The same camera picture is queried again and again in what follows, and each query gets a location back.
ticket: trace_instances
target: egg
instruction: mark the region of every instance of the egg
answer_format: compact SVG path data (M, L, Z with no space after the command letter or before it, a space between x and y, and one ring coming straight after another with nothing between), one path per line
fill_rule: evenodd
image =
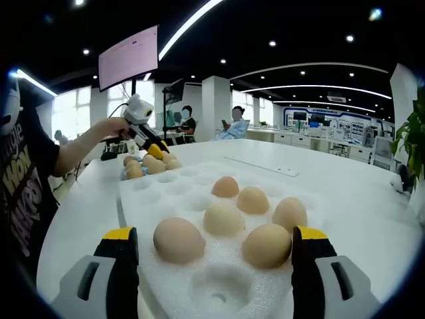
M128 171L128 169L131 168L131 167L140 168L141 165L138 161L136 161L135 159L132 159L132 160L128 161L126 168L125 168L125 171Z
M245 223L235 206L221 201L207 207L204 228L213 236L235 237L245 229Z
M307 212L304 205L295 197L287 197L278 203L273 214L273 223L278 224L290 233L295 226L307 226Z
M176 169L180 167L181 167L181 163L177 161L176 159L170 159L167 162L167 169Z
M127 166L128 162L133 160L135 160L134 156L126 156L126 158L124 158L124 166Z
M236 206L247 214L262 215L269 208L268 199L264 192L257 188L248 186L240 191Z
M217 197L230 198L239 194L239 186L233 178L224 176L215 182L211 193Z
M176 160L176 159L177 159L176 155L172 153L164 152L164 157L162 158L162 161L167 164L169 161Z
M167 166L162 161L160 161L159 159L156 159L155 161L152 161L149 163L147 167L147 173L158 174L165 171L166 168Z
M153 245L163 261L184 265L204 255L205 241L199 230L180 217L164 219L153 233Z
M131 166L131 167L127 170L126 175L127 175L127 179L133 179L133 178L142 177L142 176L143 176L143 175L145 175L145 174L143 174L143 171L141 170L141 168L140 168L140 167L137 167L137 166Z
M256 268L276 268L283 265L290 253L290 234L277 224L264 224L255 228L242 244L244 260Z
M152 155L150 155L150 154L146 154L144 157L143 157L143 159L142 159L142 166L143 167L149 167L149 165L151 164L151 163L153 163L154 161L156 161L157 159L156 158L154 158Z

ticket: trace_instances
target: curved ceiling light strip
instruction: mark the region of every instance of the curved ceiling light strip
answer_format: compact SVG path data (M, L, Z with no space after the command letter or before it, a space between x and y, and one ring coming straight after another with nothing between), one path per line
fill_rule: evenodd
M179 38L185 33L193 23L197 22L205 13L210 11L213 7L218 5L220 2L224 0L210 0L204 4L195 14L190 17L177 32L169 39L167 44L163 47L161 52L159 53L158 59L162 60L162 58L167 54L167 52L171 49L171 47L179 40Z
M296 63L296 64L287 64L287 65L275 66L273 68L263 68L262 70L252 71L252 72L249 72L249 73L245 73L245 74L242 74L242 75L235 76L234 78L231 78L231 80L234 80L235 78L242 78L243 76L247 76L247 75L261 73L261 72L279 70L281 68L296 68L297 66L310 66L310 65L354 66L356 68L368 68L369 70L374 70L374 71L387 73L387 74L389 73L387 70L383 70L381 68L375 68L374 66L365 65L365 64L346 63L346 62L307 62L307 63Z
M352 106L352 105L346 105L346 104L337 104L337 103L327 103L327 102L313 102L313 101L273 101L273 103L308 103L308 104L325 104L325 105L337 105L337 106L343 106L344 108L355 108L357 110L363 110L375 113L374 110L369 110L367 108L360 108L358 106Z
M353 90L353 91L369 93L369 94L381 96L383 98L388 98L389 100L392 100L391 96L387 96L387 95L377 93L377 92L373 92L373 91L363 90L362 88L350 88L348 86L320 85L320 84L268 86L266 88L251 88L250 90L241 91L241 93L249 93L249 92L261 91L261 90L273 90L275 88L342 88L344 90Z

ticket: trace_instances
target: white table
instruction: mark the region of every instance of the white table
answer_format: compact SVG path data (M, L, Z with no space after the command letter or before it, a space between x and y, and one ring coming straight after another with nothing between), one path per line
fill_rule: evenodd
M337 253L347 255L369 276L372 292L381 302L392 294L414 260L422 231L408 210L408 199L390 186L393 173L389 171L322 152L254 140L185 144L172 146L171 151L184 165L225 161L328 198L329 211L334 213L329 213L323 230ZM224 156L284 165L298 170L299 175L278 174ZM118 191L121 167L122 156L92 161L59 207L44 240L37 273L37 290L47 302L58 294L59 280L72 265L82 256L92 255L105 233L125 225ZM141 304L144 318L152 318L146 303Z

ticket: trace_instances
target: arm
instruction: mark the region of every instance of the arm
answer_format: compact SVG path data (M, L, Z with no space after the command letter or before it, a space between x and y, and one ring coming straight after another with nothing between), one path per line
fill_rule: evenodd
M128 137L128 122L124 118L108 118L92 126L76 140L61 146L53 169L53 176L60 177L77 166L88 153L106 136Z

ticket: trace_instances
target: round white table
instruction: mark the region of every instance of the round white table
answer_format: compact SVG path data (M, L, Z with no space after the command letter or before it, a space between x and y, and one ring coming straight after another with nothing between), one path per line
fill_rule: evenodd
M393 173L347 158L254 140L228 140L171 146L183 165L217 160L274 181L324 196L329 216L323 225L338 255L348 256L371 280L372 293L386 301L408 272L422 230L408 198L389 184ZM284 165L297 177L224 159L236 157ZM62 276L84 255L92 255L108 231L124 227L118 183L122 156L94 160L72 186L48 229L40 255L37 290L51 303ZM142 298L139 315L152 318Z

